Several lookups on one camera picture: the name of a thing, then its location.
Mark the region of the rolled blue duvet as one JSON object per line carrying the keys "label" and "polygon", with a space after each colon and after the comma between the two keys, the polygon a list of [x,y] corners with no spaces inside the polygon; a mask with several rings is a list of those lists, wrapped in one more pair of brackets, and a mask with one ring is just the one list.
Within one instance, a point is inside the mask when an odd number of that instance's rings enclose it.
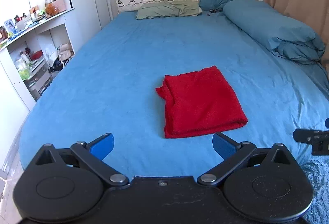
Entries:
{"label": "rolled blue duvet", "polygon": [[325,45],[305,23],[285,16],[258,0],[228,2],[223,13],[273,55],[301,64],[320,61]]}

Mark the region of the orange plush bear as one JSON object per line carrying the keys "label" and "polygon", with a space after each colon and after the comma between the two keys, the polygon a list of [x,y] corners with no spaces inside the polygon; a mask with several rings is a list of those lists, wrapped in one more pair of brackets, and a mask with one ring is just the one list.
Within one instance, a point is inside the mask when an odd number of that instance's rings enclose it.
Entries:
{"label": "orange plush bear", "polygon": [[46,17],[50,18],[60,13],[59,8],[52,2],[45,5]]}

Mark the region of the blue bed sheet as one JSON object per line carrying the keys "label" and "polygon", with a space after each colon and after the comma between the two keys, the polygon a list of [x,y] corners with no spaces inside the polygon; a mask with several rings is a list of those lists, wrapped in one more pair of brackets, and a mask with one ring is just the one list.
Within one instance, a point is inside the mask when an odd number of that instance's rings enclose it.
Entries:
{"label": "blue bed sheet", "polygon": [[303,164],[311,148],[297,128],[324,130],[328,79],[318,64],[273,55],[224,14],[138,20],[119,14],[86,43],[37,101],[21,131],[27,167],[46,143],[68,148],[114,135],[105,162],[127,177],[199,176],[221,162],[212,137],[165,139],[165,75],[216,66],[235,91],[248,123],[228,133],[262,148],[280,142]]}

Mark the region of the blue fluffy rug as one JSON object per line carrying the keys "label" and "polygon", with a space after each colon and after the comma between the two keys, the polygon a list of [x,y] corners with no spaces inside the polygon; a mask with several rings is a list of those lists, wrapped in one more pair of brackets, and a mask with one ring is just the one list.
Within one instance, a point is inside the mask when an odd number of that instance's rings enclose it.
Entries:
{"label": "blue fluffy rug", "polygon": [[312,159],[302,165],[302,169],[313,188],[313,201],[303,216],[303,219],[308,223],[329,223],[328,216],[328,164],[321,161]]}

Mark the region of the beige handbag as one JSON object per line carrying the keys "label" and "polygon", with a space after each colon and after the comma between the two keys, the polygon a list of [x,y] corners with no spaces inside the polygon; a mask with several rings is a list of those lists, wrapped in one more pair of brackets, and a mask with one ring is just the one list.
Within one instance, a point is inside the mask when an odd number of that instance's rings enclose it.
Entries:
{"label": "beige handbag", "polygon": [[59,55],[59,61],[63,63],[70,60],[75,55],[70,43],[60,45],[57,52]]}

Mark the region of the pink basket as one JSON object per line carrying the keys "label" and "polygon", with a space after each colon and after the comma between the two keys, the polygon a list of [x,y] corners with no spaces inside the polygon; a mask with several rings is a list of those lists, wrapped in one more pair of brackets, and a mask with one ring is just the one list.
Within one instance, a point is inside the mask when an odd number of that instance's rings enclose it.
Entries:
{"label": "pink basket", "polygon": [[58,9],[59,13],[66,11],[65,0],[55,0],[52,4]]}

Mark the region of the white shelf desk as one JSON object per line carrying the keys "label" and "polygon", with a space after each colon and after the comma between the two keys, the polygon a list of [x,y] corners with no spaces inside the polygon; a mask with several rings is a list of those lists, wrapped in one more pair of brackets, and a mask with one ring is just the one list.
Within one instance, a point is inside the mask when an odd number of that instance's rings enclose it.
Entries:
{"label": "white shelf desk", "polygon": [[35,97],[22,79],[18,65],[15,64],[22,55],[29,59],[29,79],[34,78],[41,68],[50,68],[62,45],[71,45],[67,20],[73,9],[63,11],[51,18],[43,19],[38,24],[26,28],[21,34],[1,47],[1,68],[9,78],[18,97],[27,110],[35,106]]}

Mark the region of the red box on shelf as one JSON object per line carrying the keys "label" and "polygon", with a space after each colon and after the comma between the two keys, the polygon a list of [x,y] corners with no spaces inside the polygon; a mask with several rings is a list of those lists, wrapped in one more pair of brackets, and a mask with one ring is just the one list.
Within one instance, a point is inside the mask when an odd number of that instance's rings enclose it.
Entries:
{"label": "red box on shelf", "polygon": [[31,60],[37,60],[40,57],[42,57],[43,52],[41,50],[34,52],[33,54],[31,54]]}

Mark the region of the green pillow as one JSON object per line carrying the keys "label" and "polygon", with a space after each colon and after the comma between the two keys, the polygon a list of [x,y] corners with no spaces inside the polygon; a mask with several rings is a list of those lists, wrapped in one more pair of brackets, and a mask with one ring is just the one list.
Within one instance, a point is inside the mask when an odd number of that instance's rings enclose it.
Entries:
{"label": "green pillow", "polygon": [[148,3],[141,6],[136,14],[138,20],[162,17],[198,16],[202,13],[198,1],[176,0]]}

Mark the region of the red knit sweater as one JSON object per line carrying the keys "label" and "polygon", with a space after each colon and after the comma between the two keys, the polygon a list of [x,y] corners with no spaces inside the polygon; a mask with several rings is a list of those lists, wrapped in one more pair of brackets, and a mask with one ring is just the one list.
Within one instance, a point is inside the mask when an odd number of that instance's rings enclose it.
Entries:
{"label": "red knit sweater", "polygon": [[216,66],[166,75],[156,92],[165,101],[167,139],[234,130],[248,122],[235,91]]}

